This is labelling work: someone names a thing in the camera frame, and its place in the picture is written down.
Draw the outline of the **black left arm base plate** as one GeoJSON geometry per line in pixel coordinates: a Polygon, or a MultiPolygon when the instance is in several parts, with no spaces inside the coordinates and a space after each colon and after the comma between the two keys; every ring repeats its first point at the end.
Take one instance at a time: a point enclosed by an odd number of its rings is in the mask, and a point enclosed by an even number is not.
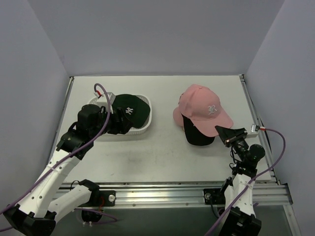
{"type": "Polygon", "coordinates": [[[93,191],[90,199],[82,204],[82,207],[113,207],[116,201],[116,191],[97,190],[93,191]]]}

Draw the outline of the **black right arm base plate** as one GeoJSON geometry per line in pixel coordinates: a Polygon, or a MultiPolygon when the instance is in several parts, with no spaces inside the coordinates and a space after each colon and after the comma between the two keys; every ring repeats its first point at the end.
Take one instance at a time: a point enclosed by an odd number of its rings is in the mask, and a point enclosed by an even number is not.
{"type": "Polygon", "coordinates": [[[203,189],[204,203],[210,205],[224,205],[225,196],[220,188],[205,188],[203,189]]]}

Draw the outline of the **black baseball cap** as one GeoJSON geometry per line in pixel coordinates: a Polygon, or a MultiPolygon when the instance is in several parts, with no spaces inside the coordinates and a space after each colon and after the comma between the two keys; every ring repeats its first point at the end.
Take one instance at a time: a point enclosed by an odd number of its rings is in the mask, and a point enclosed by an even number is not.
{"type": "Polygon", "coordinates": [[[186,136],[186,140],[189,144],[193,146],[208,146],[212,144],[215,140],[215,137],[208,137],[202,134],[192,123],[192,121],[182,115],[183,117],[183,129],[186,136]]]}

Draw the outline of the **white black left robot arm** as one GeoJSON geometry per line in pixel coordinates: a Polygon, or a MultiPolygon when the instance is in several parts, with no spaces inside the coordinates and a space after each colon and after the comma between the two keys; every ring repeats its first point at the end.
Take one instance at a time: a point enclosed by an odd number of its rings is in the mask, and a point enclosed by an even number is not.
{"type": "Polygon", "coordinates": [[[94,146],[101,135],[126,134],[133,124],[122,108],[113,111],[97,105],[84,105],[77,121],[64,133],[52,158],[35,184],[1,214],[12,228],[26,236],[49,236],[56,224],[81,205],[96,206],[101,195],[99,185],[84,179],[68,193],[54,200],[68,174],[94,146]]]}

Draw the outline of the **plain pink baseball cap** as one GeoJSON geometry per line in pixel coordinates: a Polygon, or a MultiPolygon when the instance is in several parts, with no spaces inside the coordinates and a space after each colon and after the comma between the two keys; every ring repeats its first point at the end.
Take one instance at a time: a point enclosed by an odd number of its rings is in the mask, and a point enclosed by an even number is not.
{"type": "Polygon", "coordinates": [[[180,127],[184,126],[183,116],[180,112],[179,104],[177,105],[177,107],[173,111],[173,120],[177,126],[180,126],[180,127]]]}

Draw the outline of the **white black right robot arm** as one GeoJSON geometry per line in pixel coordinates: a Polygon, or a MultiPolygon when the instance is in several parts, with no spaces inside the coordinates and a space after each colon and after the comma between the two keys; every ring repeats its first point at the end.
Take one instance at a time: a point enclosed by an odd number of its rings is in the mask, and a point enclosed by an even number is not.
{"type": "Polygon", "coordinates": [[[232,176],[227,178],[218,191],[219,198],[225,203],[226,213],[221,214],[218,235],[220,236],[256,236],[261,230],[261,221],[257,219],[253,207],[254,177],[257,164],[265,156],[265,149],[259,144],[249,146],[246,142],[246,129],[231,129],[215,126],[215,129],[231,154],[237,155],[232,176]]]}

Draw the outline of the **pink cap with white logo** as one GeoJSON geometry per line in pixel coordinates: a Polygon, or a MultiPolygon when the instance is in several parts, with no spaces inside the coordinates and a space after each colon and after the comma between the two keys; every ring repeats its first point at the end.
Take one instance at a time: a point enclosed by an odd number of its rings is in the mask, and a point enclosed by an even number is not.
{"type": "Polygon", "coordinates": [[[181,114],[205,136],[217,136],[216,125],[233,126],[233,120],[223,109],[219,97],[208,87],[191,85],[181,94],[178,104],[181,114]]]}

